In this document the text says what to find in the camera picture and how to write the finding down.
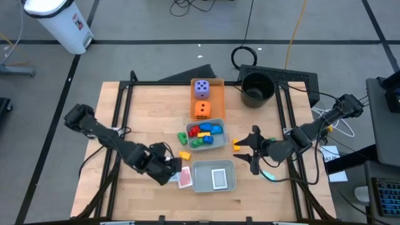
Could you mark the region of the white trash can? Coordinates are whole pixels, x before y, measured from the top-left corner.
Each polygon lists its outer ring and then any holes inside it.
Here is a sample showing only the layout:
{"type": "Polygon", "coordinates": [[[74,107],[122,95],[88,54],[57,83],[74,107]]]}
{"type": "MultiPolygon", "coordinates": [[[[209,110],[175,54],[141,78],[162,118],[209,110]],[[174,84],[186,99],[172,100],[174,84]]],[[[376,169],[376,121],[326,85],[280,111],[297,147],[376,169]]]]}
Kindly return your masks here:
{"type": "Polygon", "coordinates": [[[37,19],[71,54],[84,54],[94,39],[75,0],[26,0],[24,12],[37,19]]]}

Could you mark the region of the orange foam die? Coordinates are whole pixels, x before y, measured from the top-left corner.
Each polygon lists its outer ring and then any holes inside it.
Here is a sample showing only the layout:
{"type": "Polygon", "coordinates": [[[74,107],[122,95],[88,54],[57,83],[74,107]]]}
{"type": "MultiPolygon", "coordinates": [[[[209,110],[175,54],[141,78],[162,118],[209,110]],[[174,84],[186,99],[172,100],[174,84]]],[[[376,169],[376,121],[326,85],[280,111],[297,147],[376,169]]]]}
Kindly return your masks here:
{"type": "Polygon", "coordinates": [[[209,119],[211,115],[211,103],[209,101],[197,101],[194,107],[196,119],[209,119]]]}

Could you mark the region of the backlit keyboard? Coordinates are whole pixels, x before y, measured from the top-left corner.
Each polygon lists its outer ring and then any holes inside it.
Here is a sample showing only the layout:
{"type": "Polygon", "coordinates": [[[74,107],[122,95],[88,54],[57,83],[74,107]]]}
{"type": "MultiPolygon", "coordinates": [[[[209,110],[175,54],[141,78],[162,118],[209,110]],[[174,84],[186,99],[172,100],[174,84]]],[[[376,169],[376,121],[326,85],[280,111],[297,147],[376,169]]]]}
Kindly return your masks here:
{"type": "Polygon", "coordinates": [[[371,182],[379,215],[400,218],[400,179],[372,177],[371,182]]]}

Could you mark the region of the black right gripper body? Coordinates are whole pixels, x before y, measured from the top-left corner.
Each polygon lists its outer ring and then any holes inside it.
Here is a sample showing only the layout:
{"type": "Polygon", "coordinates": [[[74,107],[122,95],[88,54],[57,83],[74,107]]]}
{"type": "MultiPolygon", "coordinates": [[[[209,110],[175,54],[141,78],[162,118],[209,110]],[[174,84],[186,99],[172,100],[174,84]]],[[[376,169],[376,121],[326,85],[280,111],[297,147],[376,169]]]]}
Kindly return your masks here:
{"type": "Polygon", "coordinates": [[[267,147],[271,144],[271,141],[268,141],[264,137],[261,136],[261,130],[259,126],[252,126],[252,133],[249,141],[249,146],[253,150],[253,155],[250,160],[250,171],[254,175],[258,175],[260,172],[259,160],[264,156],[268,156],[267,147]]]}

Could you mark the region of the black metal table frame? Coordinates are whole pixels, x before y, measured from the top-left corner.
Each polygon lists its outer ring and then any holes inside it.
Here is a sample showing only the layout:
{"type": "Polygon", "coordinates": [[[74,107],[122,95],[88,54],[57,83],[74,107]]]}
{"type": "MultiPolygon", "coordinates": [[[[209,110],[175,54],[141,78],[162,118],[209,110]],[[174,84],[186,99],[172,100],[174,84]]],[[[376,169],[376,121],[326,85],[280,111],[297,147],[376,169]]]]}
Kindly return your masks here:
{"type": "MultiPolygon", "coordinates": [[[[227,192],[198,193],[192,187],[178,188],[176,182],[160,186],[146,174],[140,175],[122,163],[116,184],[112,209],[114,220],[167,221],[296,221],[296,211],[289,181],[271,183],[254,176],[249,164],[233,157],[232,140],[243,139],[257,124],[265,138],[282,139],[282,127],[276,97],[263,107],[251,109],[240,98],[240,92],[225,86],[225,125],[228,143],[218,149],[192,152],[182,146],[177,133],[184,132],[191,122],[191,86],[150,82],[133,86],[127,127],[132,132],[126,139],[145,145],[165,141],[175,156],[180,151],[191,152],[190,166],[196,161],[229,159],[235,165],[236,188],[227,192]]],[[[105,126],[112,124],[119,82],[104,82],[96,109],[97,120],[105,126]]],[[[77,216],[89,204],[98,190],[106,152],[93,157],[82,170],[71,216],[77,216]]]]}

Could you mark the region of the white paper sheet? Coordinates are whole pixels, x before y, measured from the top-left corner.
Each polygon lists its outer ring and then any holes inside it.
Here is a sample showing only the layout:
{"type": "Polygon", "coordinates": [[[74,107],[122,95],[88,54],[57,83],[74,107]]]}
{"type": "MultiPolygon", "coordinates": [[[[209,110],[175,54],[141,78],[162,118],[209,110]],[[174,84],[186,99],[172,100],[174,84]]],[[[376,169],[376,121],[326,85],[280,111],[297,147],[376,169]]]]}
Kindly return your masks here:
{"type": "Polygon", "coordinates": [[[320,150],[325,163],[341,157],[336,146],[321,146],[320,150]]]}
{"type": "Polygon", "coordinates": [[[328,178],[331,183],[348,182],[348,177],[347,177],[345,171],[340,171],[340,172],[336,172],[333,174],[329,174],[328,178]]]}

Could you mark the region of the orange translucent plastic bin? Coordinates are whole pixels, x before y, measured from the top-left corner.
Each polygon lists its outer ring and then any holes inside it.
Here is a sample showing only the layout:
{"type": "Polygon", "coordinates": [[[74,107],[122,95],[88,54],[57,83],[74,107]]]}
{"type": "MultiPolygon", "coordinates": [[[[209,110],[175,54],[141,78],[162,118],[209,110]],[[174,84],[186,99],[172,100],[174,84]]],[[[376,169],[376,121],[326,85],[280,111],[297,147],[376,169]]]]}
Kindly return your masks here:
{"type": "Polygon", "coordinates": [[[209,101],[211,103],[211,115],[209,119],[221,118],[225,120],[226,110],[224,101],[224,80],[219,78],[201,79],[195,78],[191,80],[191,106],[190,117],[192,121],[200,121],[205,119],[196,119],[194,117],[194,107],[197,101],[209,101]],[[194,83],[197,80],[207,80],[210,86],[210,95],[207,99],[196,99],[194,96],[194,83]]]}

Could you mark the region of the purple foam die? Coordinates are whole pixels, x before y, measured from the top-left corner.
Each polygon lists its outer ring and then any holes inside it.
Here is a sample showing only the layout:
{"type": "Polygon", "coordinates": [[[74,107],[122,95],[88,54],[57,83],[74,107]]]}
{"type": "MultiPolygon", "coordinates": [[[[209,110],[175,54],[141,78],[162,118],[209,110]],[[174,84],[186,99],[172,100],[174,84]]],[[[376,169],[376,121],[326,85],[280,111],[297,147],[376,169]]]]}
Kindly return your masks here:
{"type": "Polygon", "coordinates": [[[194,83],[194,96],[196,99],[207,99],[210,95],[210,86],[207,80],[197,80],[194,83]]]}

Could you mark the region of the black perforated case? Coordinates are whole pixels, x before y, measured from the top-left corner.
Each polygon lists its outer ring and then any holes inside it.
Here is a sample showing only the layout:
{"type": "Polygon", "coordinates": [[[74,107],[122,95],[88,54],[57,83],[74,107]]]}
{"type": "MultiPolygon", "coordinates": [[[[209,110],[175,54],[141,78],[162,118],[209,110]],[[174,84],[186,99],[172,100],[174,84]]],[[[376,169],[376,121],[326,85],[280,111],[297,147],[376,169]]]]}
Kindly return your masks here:
{"type": "Polygon", "coordinates": [[[239,80],[236,81],[236,87],[241,86],[241,80],[251,73],[263,73],[272,80],[280,82],[303,82],[308,92],[309,105],[314,106],[320,100],[318,75],[316,73],[243,64],[239,70],[239,80]]]}

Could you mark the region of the black bucket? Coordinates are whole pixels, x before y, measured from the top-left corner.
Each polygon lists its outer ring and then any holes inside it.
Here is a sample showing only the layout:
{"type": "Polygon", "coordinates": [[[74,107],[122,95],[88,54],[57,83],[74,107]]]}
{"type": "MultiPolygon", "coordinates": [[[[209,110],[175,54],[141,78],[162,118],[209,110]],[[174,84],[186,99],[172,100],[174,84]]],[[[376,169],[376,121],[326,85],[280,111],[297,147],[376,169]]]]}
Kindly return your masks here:
{"type": "Polygon", "coordinates": [[[263,72],[252,72],[241,82],[241,101],[249,108],[260,108],[274,96],[275,83],[263,72]]]}

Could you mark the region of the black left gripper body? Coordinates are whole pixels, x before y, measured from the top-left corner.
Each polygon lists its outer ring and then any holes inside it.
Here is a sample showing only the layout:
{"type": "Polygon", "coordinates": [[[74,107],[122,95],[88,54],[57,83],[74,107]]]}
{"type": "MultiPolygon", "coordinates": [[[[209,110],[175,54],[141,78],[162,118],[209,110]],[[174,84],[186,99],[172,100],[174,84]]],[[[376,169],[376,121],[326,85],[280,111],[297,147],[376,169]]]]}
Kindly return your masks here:
{"type": "Polygon", "coordinates": [[[149,147],[135,143],[132,149],[132,168],[139,174],[147,174],[160,185],[165,185],[169,181],[167,170],[175,168],[171,165],[172,158],[172,150],[165,142],[157,142],[149,147]]]}

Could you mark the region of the pink playing card box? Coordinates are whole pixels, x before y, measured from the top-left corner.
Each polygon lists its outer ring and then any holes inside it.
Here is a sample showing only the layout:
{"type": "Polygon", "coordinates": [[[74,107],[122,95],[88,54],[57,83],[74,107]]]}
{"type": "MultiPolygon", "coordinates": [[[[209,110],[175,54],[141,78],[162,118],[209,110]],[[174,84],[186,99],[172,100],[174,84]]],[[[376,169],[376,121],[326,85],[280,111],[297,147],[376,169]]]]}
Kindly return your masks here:
{"type": "Polygon", "coordinates": [[[178,186],[181,189],[192,185],[193,185],[193,180],[191,177],[190,167],[189,166],[183,167],[181,169],[181,172],[179,173],[178,186]]]}

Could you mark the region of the grey computer mouse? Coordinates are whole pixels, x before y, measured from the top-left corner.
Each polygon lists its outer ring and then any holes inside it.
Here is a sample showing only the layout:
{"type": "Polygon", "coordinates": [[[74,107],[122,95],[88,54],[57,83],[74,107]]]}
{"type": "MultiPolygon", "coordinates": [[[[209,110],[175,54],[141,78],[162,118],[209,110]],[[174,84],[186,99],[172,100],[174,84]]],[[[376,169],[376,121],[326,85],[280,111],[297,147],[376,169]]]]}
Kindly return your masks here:
{"type": "Polygon", "coordinates": [[[369,202],[369,189],[367,186],[359,186],[354,189],[354,196],[362,203],[369,202]]]}

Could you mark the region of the mint green lego brick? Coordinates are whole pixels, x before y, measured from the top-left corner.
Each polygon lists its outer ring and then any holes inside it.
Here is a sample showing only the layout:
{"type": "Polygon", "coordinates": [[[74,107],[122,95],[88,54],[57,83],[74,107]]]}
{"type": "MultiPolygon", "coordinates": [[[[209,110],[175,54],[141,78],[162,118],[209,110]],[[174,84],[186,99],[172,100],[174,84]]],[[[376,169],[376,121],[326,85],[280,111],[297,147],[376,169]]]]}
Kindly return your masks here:
{"type": "Polygon", "coordinates": [[[272,182],[272,183],[275,183],[275,182],[276,182],[275,176],[272,175],[271,173],[265,171],[265,170],[262,170],[262,171],[259,173],[259,175],[260,175],[262,178],[264,178],[264,179],[266,179],[266,180],[268,180],[268,181],[270,181],[270,182],[272,182]]]}

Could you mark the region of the grey plastic bin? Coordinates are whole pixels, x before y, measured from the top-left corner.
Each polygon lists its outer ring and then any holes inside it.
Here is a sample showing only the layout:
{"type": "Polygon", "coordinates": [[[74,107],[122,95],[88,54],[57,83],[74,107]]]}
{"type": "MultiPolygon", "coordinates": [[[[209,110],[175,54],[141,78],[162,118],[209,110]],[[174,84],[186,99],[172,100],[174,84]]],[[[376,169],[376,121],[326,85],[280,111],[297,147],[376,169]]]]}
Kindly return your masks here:
{"type": "Polygon", "coordinates": [[[193,189],[197,193],[233,191],[236,188],[235,165],[231,160],[195,161],[192,164],[193,189]],[[225,169],[227,189],[213,189],[212,170],[225,169]]]}
{"type": "Polygon", "coordinates": [[[188,138],[188,148],[194,152],[198,151],[207,151],[207,150],[212,150],[216,148],[221,148],[224,147],[228,143],[228,136],[226,132],[226,127],[225,123],[221,118],[216,118],[216,119],[207,119],[203,121],[196,121],[196,122],[190,122],[186,125],[186,134],[188,138]],[[211,123],[213,126],[220,126],[222,129],[221,134],[212,134],[212,137],[214,138],[214,141],[212,144],[203,144],[202,146],[195,147],[193,145],[193,141],[197,139],[197,137],[189,137],[188,132],[191,130],[192,127],[195,125],[200,125],[202,123],[211,123]]]}

